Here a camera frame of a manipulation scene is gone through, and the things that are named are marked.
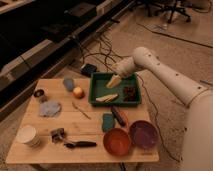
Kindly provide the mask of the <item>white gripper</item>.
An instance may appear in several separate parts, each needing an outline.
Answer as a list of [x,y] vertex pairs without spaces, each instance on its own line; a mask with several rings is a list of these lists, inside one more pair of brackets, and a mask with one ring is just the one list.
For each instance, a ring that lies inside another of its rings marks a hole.
[[113,88],[117,86],[121,82],[121,77],[127,78],[131,76],[134,72],[138,71],[139,68],[140,62],[134,57],[125,58],[119,61],[115,64],[115,72],[118,75],[112,76],[106,87]]

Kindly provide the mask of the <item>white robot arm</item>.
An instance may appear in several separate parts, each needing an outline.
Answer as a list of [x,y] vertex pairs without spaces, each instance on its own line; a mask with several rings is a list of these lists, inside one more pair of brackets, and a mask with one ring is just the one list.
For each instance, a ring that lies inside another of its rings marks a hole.
[[146,47],[113,66],[107,87],[143,69],[153,73],[188,110],[179,171],[213,171],[213,90],[160,62]]

